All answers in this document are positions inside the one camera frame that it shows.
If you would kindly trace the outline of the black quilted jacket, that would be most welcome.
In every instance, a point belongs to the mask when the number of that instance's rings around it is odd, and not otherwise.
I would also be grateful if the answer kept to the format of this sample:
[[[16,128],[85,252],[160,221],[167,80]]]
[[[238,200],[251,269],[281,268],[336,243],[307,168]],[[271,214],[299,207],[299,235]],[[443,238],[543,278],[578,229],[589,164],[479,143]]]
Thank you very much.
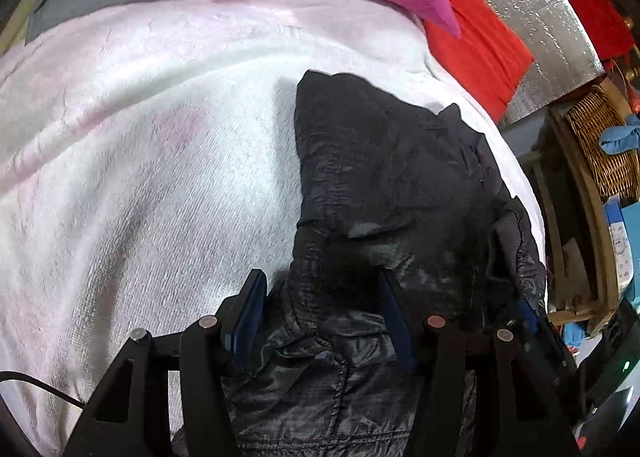
[[[399,363],[382,273],[472,327],[489,298],[541,303],[528,214],[459,108],[402,102],[351,74],[296,90],[303,203],[256,355],[222,386],[237,456],[405,456],[419,386]]]

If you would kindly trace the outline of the wooden shelf unit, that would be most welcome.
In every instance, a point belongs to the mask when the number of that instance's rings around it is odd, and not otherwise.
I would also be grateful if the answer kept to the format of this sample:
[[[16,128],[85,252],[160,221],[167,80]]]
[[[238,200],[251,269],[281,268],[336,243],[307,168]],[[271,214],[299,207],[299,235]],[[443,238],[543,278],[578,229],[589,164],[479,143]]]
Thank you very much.
[[[590,335],[611,319],[622,294],[604,204],[639,200],[639,155],[608,155],[599,145],[601,133],[627,115],[595,84],[570,106],[546,110],[520,157],[546,228],[549,319],[556,326],[584,321]]]

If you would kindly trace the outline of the white pink bed blanket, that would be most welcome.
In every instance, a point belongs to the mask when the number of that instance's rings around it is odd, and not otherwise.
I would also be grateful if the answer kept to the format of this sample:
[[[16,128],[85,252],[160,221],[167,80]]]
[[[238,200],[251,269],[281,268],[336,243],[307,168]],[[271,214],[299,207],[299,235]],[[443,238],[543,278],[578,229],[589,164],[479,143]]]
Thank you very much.
[[[349,73],[483,133],[534,240],[532,187],[488,113],[385,0],[168,0],[75,18],[1,60],[3,402],[37,451],[131,329],[213,313],[253,267],[288,275],[298,81]]]

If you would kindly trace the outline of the light blue cloth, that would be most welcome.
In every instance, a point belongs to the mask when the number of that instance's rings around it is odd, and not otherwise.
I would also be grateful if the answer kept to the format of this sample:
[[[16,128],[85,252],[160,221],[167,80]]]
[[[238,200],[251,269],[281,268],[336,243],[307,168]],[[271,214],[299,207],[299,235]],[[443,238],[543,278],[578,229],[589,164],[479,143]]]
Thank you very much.
[[[599,139],[603,153],[613,156],[631,151],[638,151],[640,147],[640,120],[637,115],[629,115],[625,125],[605,129]]]

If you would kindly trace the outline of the red cushion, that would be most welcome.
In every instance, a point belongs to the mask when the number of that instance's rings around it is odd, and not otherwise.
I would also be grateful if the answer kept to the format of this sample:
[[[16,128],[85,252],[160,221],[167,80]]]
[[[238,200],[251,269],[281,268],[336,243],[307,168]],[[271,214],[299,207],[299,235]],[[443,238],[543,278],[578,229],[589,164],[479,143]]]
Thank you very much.
[[[485,0],[449,0],[460,35],[424,22],[431,54],[499,122],[535,57]]]

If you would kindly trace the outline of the silver foil insulation mat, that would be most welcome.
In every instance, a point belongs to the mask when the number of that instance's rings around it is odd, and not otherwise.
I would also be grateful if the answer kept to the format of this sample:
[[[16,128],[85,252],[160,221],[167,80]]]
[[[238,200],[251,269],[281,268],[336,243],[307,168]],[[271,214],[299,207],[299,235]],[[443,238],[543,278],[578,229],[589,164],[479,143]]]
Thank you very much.
[[[502,118],[514,124],[604,74],[568,0],[485,0],[523,40],[535,61]]]

